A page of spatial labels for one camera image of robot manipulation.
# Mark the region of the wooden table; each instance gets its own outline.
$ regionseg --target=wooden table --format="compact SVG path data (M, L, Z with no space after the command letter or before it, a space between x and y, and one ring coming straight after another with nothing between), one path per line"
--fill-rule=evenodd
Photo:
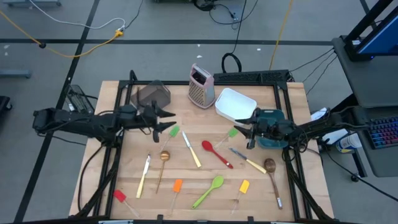
M105 81L102 84L96 113L104 110L112 110L117 92L117 81ZM262 109L275 109L274 91L268 86L229 86L230 88L257 101L257 106ZM163 214L169 220L247 220L253 216L255 221L293 221L292 202L285 163L281 158L281 150L254 148L246 149L246 141L242 134L227 140L218 152L233 166L226 167L214 154L203 150L201 142L210 141L213 145L222 140L233 123L216 114L212 106L203 110L195 106L187 97L188 86L170 85L167 87L172 93L172 102L164 109L173 112L176 116L165 118L162 121L176 121L181 130L187 134L194 151L196 152L202 167L197 168L189 149L186 147L181 131L176 138L172 138L165 150L171 154L170 160L165 163L163 179L158 194L155 194L157 179L162 161L159 150L167 138L169 129L160 135L160 143L156 144L151 136L143 135L139 130L125 132L121 161L119 165L116 188L127 195L127 202L136 208L143 219L154 220L158 214ZM218 96L226 86L216 86ZM288 83L289 97L297 124L310 120L307 99L302 83ZM283 93L280 92L282 107ZM89 139L82 167L87 159L97 150L100 143L95 139ZM275 179L279 188L283 209L279 210L275 200L274 189L268 174L262 174L247 162L233 154L228 147L233 146L250 160L263 164L266 158L273 158L277 164ZM317 150L315 141L309 144L309 148ZM146 175L144 190L140 199L136 198L136 192L141 179L146 156L148 152L152 156L149 171ZM92 196L98 186L104 150L102 150L88 165L83 178L82 205ZM319 206L333 216L328 189L321 160L318 154L310 151L302 153L302 163L307 182L307 189L317 201ZM224 184L214 190L201 205L192 210L193 203L210 187L211 181L217 175L224 177ZM181 192L178 194L173 214L170 216L170 204L174 196L172 190L175 179L183 179ZM243 181L250 181L250 188L246 195L242 195L239 205L231 215L234 199L236 199L239 187ZM70 209L70 214L77 212L77 191ZM103 194L104 205L108 191ZM297 189L301 217L305 217L300 191ZM135 219L127 206L119 201L113 201L111 218Z

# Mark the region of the computer monitor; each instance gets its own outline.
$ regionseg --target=computer monitor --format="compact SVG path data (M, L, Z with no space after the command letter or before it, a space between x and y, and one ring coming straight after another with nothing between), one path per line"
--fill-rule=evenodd
M345 37L345 50L352 61L372 60L375 56L398 55L398 7L396 7L365 38L362 32L369 27L391 3L379 1L359 24Z

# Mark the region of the concrete floor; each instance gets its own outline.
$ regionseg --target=concrete floor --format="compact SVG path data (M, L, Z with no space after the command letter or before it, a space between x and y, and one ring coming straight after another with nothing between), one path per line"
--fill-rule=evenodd
M45 10L60 20L86 23L94 0L61 1L62 7L46 7ZM220 2L239 8L243 1ZM376 0L366 1L369 7ZM129 22L137 11L140 1L100 0L93 25L103 24L122 17ZM254 0L248 0L251 9ZM243 22L241 40L276 40L287 10L289 0L259 1L253 14ZM394 1L389 10L397 6ZM82 27L55 23L36 9L27 7L0 9L30 35L40 39L79 40ZM215 17L227 19L222 9L213 11ZM294 69L331 48L326 43L334 37L347 34L365 15L360 0L299 0L295 1L287 21L282 40L296 40L295 45L281 45L272 69ZM108 39L120 26L114 22L100 30L90 30L87 42ZM29 69L31 79L0 80L0 95L10 96L14 109L7 115L0 129L0 223L14 221L43 139L31 128L34 110L54 107L57 104L65 77L70 71L72 59L62 58L35 44L13 44L14 39L25 39L6 20L0 19L0 68ZM186 1L164 1L155 4L145 0L141 13L125 31L124 40L234 40L236 30L230 26L215 24L207 12L201 12ZM74 54L74 44L49 44L65 54ZM85 44L83 51L93 44ZM244 71L268 70L273 45L238 45L235 54L240 58ZM111 44L82 57L77 64L72 83L78 84L89 95L98 95L103 80L127 79L133 69L140 80L188 80L188 71L198 63L213 73L221 72L221 57L233 49L229 44ZM320 61L294 72L297 82L302 81ZM325 68L323 64L305 82L308 91ZM228 71L235 71L234 62L227 60ZM351 94L348 82L335 60L317 86L308 95L311 110L325 106L334 107ZM85 138L72 134L60 134L74 141ZM76 146L53 139L40 173L24 221L65 218L68 215L77 175L83 156L83 146ZM332 154L347 168L355 171L351 156ZM398 203L377 193L361 183L353 183L349 175L323 156L324 171L336 218L358 223L395 223L398 220ZM364 159L366 178L382 190L398 197L398 178L377 178Z

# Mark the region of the wooden ladle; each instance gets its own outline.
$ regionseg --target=wooden ladle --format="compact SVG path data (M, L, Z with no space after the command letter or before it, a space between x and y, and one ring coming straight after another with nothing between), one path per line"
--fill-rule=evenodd
M157 187L156 187L156 193L159 190L159 185L160 185L160 181L162 180L162 174L163 174L163 168L164 168L164 163L166 161L168 161L170 159L170 153L167 151L162 151L160 153L160 160L163 161L162 163L162 169L160 170L160 174L159 174L159 180L157 181Z
M282 209L282 201L279 197L278 188L277 188L276 182L275 182L275 170L276 170L275 161L270 158L266 159L264 161L264 168L266 168L267 173L271 177L271 181L274 186L274 192L275 192L276 201L278 203L278 207L279 207L279 209Z

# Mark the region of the cheese grater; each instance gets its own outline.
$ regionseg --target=cheese grater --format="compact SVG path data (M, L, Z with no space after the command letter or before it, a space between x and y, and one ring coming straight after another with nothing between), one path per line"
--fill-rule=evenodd
M188 97L203 109L211 106L216 100L213 76L196 64L193 64L191 69Z

